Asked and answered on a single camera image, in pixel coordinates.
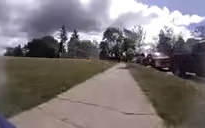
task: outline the cloud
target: cloud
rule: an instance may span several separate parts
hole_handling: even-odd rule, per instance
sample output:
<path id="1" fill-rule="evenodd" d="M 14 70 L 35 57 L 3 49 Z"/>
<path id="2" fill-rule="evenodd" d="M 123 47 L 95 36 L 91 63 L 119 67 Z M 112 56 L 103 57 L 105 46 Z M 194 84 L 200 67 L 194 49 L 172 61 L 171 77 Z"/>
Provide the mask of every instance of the cloud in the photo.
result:
<path id="1" fill-rule="evenodd" d="M 187 26 L 204 20 L 203 16 L 135 0 L 0 0 L 0 50 L 52 34 L 63 24 L 69 32 L 77 28 L 83 39 L 97 40 L 108 26 L 142 25 L 147 31 L 146 42 L 154 42 L 164 25 L 188 38 Z"/>
<path id="2" fill-rule="evenodd" d="M 51 33 L 63 24 L 68 31 L 99 31 L 108 20 L 109 0 L 91 0 L 87 5 L 80 0 L 38 0 L 39 9 L 24 20 L 22 31 L 30 37 Z"/>

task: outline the sky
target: sky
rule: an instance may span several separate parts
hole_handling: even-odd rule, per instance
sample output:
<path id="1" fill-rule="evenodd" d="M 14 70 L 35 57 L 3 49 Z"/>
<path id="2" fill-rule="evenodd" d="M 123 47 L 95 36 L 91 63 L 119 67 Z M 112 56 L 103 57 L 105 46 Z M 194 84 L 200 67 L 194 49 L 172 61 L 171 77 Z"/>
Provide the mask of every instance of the sky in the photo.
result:
<path id="1" fill-rule="evenodd" d="M 188 26 L 205 24 L 201 0 L 0 0 L 0 54 L 6 47 L 53 35 L 62 25 L 82 39 L 101 40 L 109 26 L 141 25 L 153 43 L 167 25 L 189 38 Z"/>

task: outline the green lawn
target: green lawn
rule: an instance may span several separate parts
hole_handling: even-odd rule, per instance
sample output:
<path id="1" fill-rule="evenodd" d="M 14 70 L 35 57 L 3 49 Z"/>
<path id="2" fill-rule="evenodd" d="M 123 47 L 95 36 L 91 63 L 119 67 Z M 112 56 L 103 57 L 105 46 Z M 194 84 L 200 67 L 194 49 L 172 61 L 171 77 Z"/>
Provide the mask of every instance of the green lawn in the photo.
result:
<path id="1" fill-rule="evenodd" d="M 167 126 L 181 126 L 188 120 L 197 96 L 193 82 L 136 64 L 128 68 Z"/>
<path id="2" fill-rule="evenodd" d="M 50 100 L 112 64 L 99 60 L 5 58 L 0 112 L 11 117 Z"/>

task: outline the concrete sidewalk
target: concrete sidewalk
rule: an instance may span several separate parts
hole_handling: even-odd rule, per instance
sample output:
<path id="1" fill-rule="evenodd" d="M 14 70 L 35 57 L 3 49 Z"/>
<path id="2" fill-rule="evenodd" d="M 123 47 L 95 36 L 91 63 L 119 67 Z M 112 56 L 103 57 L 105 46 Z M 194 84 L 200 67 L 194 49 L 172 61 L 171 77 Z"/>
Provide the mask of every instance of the concrete sidewalk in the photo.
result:
<path id="1" fill-rule="evenodd" d="M 125 64 L 10 121 L 18 128 L 163 128 Z"/>

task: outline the blue sky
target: blue sky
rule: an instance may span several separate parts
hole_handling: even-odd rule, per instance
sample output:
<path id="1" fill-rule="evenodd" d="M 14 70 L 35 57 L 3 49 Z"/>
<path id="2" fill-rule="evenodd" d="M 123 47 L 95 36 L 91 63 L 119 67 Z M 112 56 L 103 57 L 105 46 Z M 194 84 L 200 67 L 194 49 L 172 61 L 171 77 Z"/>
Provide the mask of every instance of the blue sky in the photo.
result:
<path id="1" fill-rule="evenodd" d="M 205 16 L 205 0 L 146 0 L 144 2 L 160 8 L 166 6 L 170 11 L 179 10 L 182 14 Z"/>

